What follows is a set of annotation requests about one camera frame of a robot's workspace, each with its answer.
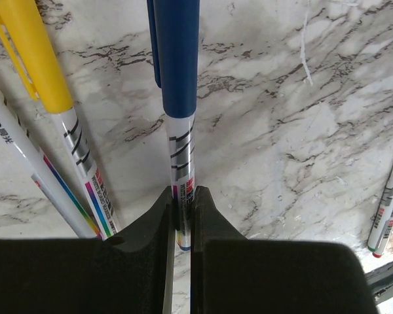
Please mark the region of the blue pen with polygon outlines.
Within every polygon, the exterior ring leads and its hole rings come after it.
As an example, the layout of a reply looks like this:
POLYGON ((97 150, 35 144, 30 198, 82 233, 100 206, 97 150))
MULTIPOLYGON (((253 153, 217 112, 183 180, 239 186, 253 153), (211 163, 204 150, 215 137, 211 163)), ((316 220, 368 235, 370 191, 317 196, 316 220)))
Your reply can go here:
POLYGON ((194 124, 194 115, 166 117, 176 241, 183 251, 191 249, 191 207, 195 196, 194 124))

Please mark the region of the green pen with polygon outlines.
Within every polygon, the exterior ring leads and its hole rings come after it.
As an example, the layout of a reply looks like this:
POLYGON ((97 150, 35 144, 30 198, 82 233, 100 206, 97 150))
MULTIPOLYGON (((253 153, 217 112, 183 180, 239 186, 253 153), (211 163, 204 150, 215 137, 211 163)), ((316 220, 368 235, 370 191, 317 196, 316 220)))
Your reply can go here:
POLYGON ((389 178, 381 196, 381 200, 375 215, 370 235, 367 241, 367 247, 371 252, 375 252, 383 235, 384 224, 390 219, 393 211, 393 166, 389 178))

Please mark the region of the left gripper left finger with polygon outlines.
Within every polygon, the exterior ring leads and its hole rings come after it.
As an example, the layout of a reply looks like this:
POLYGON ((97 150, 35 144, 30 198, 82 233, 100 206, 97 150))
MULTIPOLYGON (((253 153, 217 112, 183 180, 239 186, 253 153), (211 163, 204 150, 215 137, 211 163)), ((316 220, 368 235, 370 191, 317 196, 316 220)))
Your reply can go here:
POLYGON ((172 197, 106 240, 0 239, 0 313, 170 313, 172 197))

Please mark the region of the purple pen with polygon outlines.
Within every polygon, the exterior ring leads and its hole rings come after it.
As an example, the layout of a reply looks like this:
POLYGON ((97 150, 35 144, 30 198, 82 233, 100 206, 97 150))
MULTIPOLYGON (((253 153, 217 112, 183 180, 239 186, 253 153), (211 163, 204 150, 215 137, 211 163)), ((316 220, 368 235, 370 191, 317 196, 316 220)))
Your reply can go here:
POLYGON ((17 157, 32 181, 79 238, 101 239, 101 233, 49 158, 32 142, 31 134, 0 91, 0 138, 17 157))

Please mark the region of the yellow pen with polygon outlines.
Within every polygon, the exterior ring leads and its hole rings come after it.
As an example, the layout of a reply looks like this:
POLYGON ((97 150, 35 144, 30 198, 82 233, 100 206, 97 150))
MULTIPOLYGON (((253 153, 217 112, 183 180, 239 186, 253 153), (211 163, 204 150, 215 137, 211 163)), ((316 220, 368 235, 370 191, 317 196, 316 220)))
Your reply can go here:
POLYGON ((74 108, 52 114, 51 117, 71 159, 102 237, 107 239, 119 232, 119 222, 79 117, 74 108))

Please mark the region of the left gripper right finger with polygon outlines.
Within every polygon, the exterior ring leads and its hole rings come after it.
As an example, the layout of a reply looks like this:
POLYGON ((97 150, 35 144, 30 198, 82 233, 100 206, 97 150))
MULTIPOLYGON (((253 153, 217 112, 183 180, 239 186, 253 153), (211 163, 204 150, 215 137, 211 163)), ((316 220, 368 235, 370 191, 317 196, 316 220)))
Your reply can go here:
POLYGON ((195 192, 192 313, 376 313, 354 252, 340 243, 248 239, 195 192))

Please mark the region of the blue pen cap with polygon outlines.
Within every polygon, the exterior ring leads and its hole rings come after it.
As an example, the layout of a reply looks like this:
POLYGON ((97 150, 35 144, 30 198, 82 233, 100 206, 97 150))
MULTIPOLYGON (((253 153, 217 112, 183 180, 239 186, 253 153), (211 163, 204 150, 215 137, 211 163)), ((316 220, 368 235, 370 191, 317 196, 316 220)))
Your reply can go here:
POLYGON ((197 105, 200 2, 147 2, 155 82, 164 112, 172 118, 193 115, 197 105))

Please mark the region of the yellow pen cap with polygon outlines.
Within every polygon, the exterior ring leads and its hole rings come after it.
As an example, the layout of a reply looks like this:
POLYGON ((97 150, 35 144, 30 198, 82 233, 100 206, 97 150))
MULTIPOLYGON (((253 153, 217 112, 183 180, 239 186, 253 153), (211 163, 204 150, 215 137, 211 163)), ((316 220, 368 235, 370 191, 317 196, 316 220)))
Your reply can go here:
POLYGON ((0 1, 0 40, 32 99, 51 114, 73 107, 35 1, 0 1))

